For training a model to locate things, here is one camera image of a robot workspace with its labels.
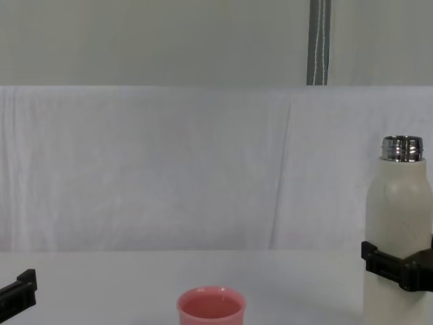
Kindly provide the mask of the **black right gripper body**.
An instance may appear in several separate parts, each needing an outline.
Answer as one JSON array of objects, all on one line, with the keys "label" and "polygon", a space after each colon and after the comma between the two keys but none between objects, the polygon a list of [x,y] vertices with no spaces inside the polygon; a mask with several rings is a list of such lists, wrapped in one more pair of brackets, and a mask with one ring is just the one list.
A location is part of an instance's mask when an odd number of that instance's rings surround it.
[{"label": "black right gripper body", "polygon": [[399,286],[408,292],[432,292],[432,249],[418,251],[401,261]]}]

